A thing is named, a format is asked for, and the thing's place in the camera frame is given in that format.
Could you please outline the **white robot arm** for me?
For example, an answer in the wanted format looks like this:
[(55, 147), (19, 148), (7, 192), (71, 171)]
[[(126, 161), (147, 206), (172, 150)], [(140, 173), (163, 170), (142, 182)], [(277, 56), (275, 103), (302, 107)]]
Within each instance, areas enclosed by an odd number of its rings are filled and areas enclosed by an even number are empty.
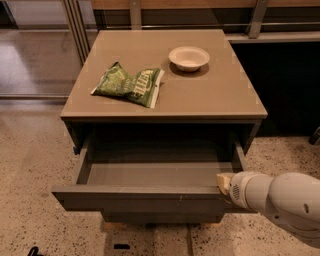
[(256, 211), (303, 243), (320, 247), (319, 179), (296, 172), (269, 176), (242, 171), (219, 173), (216, 181), (240, 208)]

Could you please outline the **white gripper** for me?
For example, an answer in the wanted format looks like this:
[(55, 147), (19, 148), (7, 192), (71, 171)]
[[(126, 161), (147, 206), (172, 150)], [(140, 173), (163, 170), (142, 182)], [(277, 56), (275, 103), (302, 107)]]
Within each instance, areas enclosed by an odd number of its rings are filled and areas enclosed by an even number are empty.
[(217, 185), (223, 195), (230, 194), (232, 201), (245, 209), (265, 210), (269, 187), (273, 178), (256, 172), (224, 172), (216, 175)]

